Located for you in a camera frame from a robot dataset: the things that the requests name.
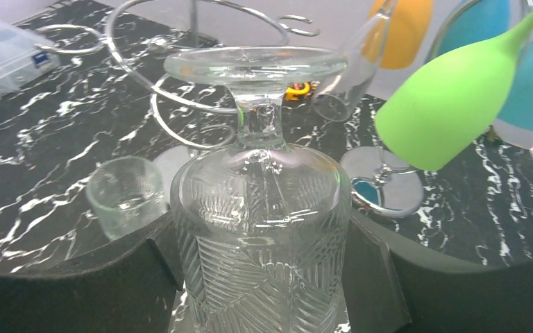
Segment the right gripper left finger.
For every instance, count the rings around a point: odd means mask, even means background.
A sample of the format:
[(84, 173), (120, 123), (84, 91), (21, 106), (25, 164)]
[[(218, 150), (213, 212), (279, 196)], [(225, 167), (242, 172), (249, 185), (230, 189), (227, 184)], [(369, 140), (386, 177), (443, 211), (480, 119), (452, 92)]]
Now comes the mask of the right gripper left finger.
[(174, 221), (43, 271), (0, 273), (0, 332), (168, 332), (183, 270)]

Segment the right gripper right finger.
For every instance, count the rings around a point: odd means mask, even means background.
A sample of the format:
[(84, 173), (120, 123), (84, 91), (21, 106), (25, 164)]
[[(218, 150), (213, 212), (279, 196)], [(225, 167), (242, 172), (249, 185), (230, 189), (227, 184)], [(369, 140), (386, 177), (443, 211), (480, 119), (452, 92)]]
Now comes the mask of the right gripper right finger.
[(354, 332), (533, 332), (533, 260), (483, 266), (352, 211), (342, 277)]

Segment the clear stemless glass front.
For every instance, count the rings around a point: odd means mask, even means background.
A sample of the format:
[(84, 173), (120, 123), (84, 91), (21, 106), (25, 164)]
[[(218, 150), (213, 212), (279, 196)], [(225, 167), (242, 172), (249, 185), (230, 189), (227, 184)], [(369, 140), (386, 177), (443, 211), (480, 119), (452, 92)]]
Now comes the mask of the clear stemless glass front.
[(167, 212), (162, 175), (137, 156), (108, 160), (90, 176), (87, 199), (111, 241), (147, 226)]

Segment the clear stemless glass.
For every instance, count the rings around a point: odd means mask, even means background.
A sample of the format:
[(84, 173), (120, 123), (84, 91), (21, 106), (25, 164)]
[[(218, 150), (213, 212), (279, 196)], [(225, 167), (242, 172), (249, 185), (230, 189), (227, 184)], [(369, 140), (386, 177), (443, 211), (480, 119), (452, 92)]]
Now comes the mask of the clear stemless glass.
[(111, 241), (147, 226), (167, 212), (162, 175), (137, 156), (108, 160), (90, 176), (87, 199)]
[(170, 206), (197, 332), (332, 332), (350, 181), (328, 155), (285, 141), (293, 83), (340, 74), (337, 51), (307, 46), (197, 49), (201, 78), (227, 87), (234, 143), (177, 172)]

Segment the chrome glass rack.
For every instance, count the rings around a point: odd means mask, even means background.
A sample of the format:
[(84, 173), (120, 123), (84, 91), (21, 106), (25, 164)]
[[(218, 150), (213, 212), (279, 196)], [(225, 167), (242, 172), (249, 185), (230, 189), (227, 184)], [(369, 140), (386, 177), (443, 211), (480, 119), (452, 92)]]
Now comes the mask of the chrome glass rack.
[[(154, 37), (150, 44), (149, 48), (154, 52), (170, 52), (171, 55), (165, 60), (164, 68), (166, 74), (164, 74), (156, 83), (152, 83), (145, 76), (141, 75), (136, 69), (128, 63), (120, 53), (117, 45), (115, 44), (115, 21), (120, 16), (121, 13), (128, 10), (129, 8), (137, 5), (136, 1), (126, 1), (121, 4), (118, 8), (112, 11), (109, 15), (105, 28), (103, 32), (99, 32), (88, 26), (81, 26), (75, 24), (52, 24), (48, 26), (39, 27), (37, 31), (39, 33), (45, 33), (47, 31), (54, 30), (63, 30), (63, 29), (75, 29), (82, 32), (89, 33), (94, 36), (96, 40), (96, 45), (88, 49), (63, 49), (57, 46), (48, 46), (45, 44), (37, 44), (37, 48), (43, 51), (56, 54), (68, 54), (68, 55), (89, 55), (98, 52), (102, 48), (106, 48), (112, 59), (136, 82), (138, 82), (142, 87), (151, 92), (150, 95), (150, 105), (153, 118), (156, 123), (166, 132), (170, 137), (178, 141), (178, 145), (174, 146), (167, 151), (161, 153), (158, 157), (154, 159), (154, 164), (160, 169), (162, 174), (162, 181), (164, 186), (164, 201), (168, 203), (170, 201), (170, 189), (171, 182), (178, 170), (189, 162), (193, 157), (196, 157), (199, 153), (203, 151), (211, 151), (212, 149), (221, 148), (229, 143), (231, 143), (236, 137), (236, 130), (227, 124), (217, 124), (213, 125), (202, 125), (201, 123), (201, 113), (206, 112), (210, 114), (222, 114), (222, 115), (232, 115), (238, 113), (238, 108), (220, 108), (213, 105), (206, 105), (199, 103), (198, 101), (190, 101), (183, 97), (172, 94), (166, 90), (162, 89), (163, 82), (166, 81), (169, 77), (179, 78), (182, 80), (190, 79), (195, 83), (208, 84), (210, 80), (201, 78), (201, 70), (197, 69), (199, 62), (195, 60), (195, 56), (198, 55), (198, 8), (197, 2), (191, 1), (189, 16), (190, 16), (190, 30), (189, 30), (189, 40), (191, 42), (190, 46), (181, 46), (177, 44), (169, 44), (165, 39), (160, 36)], [(159, 108), (158, 108), (158, 99), (164, 97), (171, 101), (174, 101), (181, 106), (185, 106), (189, 109), (195, 109), (197, 112), (195, 114), (196, 120), (196, 133), (197, 135), (202, 135), (205, 131), (218, 129), (222, 130), (225, 133), (224, 138), (216, 144), (199, 144), (192, 142), (184, 137), (181, 137), (176, 132), (174, 132), (167, 123), (164, 122)]]
[[(508, 1), (509, 28), (533, 9), (533, 1)], [(373, 145), (353, 148), (340, 165), (350, 178), (353, 202), (376, 214), (400, 218), (415, 213), (424, 199), (418, 170), (384, 147), (375, 135)]]

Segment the green plastic wine glass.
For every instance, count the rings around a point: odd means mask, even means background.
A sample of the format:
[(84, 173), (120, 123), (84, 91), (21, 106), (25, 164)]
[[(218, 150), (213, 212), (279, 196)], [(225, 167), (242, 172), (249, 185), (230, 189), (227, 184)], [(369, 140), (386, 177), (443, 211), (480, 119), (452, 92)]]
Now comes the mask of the green plastic wine glass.
[(384, 145), (417, 169), (438, 171), (493, 123), (509, 95), (533, 11), (508, 31), (440, 55), (378, 110)]

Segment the tall clear champagne flute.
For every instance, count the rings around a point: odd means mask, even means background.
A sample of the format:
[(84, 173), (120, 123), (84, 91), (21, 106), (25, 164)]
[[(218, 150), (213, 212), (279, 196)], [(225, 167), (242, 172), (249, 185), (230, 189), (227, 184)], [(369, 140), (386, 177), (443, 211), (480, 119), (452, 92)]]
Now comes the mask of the tall clear champagne flute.
[(366, 94), (384, 53), (391, 16), (397, 1), (386, 0), (340, 47), (348, 59), (346, 70), (322, 80), (310, 106), (329, 121), (346, 121)]

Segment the orange plastic wine glass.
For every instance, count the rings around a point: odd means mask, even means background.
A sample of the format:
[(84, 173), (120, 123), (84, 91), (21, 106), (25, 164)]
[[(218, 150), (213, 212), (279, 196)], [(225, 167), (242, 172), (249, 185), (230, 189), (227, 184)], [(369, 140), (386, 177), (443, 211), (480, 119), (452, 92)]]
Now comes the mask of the orange plastic wine glass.
[(404, 69), (413, 63), (430, 25), (433, 7), (433, 0), (398, 1), (389, 22), (381, 68)]

